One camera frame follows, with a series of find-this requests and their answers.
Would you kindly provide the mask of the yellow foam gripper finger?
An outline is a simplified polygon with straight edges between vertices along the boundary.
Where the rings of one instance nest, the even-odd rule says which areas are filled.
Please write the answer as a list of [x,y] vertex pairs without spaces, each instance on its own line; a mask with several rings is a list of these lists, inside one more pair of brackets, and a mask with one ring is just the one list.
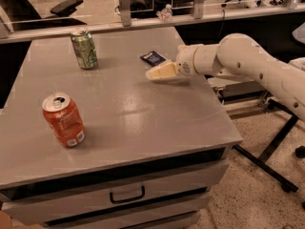
[[149,80],[162,80],[174,78],[178,76],[178,68],[174,62],[167,62],[165,64],[152,67],[146,71],[146,77]]

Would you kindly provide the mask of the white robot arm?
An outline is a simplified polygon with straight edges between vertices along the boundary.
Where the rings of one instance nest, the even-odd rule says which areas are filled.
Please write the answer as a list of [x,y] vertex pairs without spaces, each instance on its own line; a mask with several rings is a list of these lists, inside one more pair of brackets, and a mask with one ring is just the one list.
[[151,68],[146,77],[155,81],[207,74],[236,81],[252,79],[305,121],[303,61],[298,58],[282,62],[250,36],[232,33],[217,44],[180,46],[174,61]]

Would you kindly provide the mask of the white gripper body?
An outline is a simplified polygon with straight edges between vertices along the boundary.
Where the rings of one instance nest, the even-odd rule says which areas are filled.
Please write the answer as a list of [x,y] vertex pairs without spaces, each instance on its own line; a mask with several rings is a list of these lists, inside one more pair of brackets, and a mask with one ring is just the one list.
[[178,47],[175,61],[180,74],[185,76],[202,74],[200,69],[203,59],[202,48],[202,44],[180,45]]

